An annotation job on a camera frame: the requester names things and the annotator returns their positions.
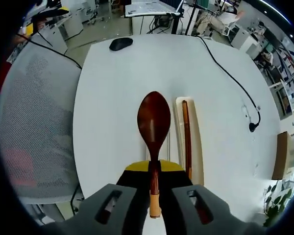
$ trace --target wooden chopstick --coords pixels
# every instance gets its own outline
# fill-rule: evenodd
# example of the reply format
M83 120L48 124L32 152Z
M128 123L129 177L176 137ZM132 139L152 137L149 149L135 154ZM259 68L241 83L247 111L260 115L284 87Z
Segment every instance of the wooden chopstick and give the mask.
M186 159L186 174L192 180L192 144L191 144L191 130L190 118L188 114L187 102L183 100L183 119L184 119L184 134L185 134L185 159Z

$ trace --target black mouse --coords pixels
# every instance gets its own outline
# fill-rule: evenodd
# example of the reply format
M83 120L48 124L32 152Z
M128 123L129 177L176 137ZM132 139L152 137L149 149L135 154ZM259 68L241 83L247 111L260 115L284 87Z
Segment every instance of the black mouse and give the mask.
M133 39L131 38L117 38L112 41L109 48L110 50L117 51L133 44Z

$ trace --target mesh chair back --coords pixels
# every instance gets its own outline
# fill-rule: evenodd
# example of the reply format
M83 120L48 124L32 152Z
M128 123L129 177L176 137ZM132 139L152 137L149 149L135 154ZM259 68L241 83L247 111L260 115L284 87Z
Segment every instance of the mesh chair back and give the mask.
M72 125L79 76L74 62L28 43L4 81L0 153L24 203L69 201L78 184Z

